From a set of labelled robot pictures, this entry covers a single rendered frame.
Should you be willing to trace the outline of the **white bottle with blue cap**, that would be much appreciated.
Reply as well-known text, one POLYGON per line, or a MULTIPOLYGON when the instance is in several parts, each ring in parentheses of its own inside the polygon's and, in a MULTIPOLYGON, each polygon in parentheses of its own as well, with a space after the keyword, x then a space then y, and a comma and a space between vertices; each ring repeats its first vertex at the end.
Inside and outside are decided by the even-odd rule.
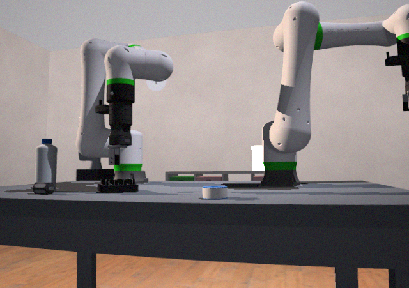
POLYGON ((42 139, 42 144, 36 147, 35 182, 51 182, 56 191, 57 169, 56 146, 52 145, 52 139, 42 139))

